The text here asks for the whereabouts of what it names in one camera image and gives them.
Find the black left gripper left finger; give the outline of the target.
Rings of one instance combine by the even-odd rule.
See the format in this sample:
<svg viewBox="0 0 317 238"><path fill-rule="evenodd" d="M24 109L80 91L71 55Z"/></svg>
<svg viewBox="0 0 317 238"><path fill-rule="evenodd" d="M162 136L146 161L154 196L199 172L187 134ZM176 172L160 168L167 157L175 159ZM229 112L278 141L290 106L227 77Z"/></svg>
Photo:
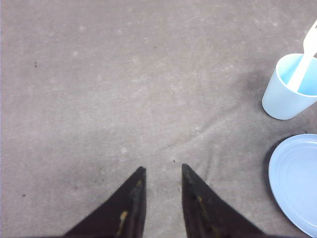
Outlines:
<svg viewBox="0 0 317 238"><path fill-rule="evenodd" d="M146 218L146 169L139 167L113 195L64 238L141 238Z"/></svg>

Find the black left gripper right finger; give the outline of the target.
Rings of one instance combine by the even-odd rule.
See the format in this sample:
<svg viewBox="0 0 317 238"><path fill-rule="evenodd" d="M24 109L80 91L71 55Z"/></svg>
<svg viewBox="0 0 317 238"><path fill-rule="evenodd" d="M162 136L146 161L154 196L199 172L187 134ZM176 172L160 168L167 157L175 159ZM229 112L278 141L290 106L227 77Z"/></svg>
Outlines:
<svg viewBox="0 0 317 238"><path fill-rule="evenodd" d="M182 208L189 238L261 238L265 233L182 164Z"/></svg>

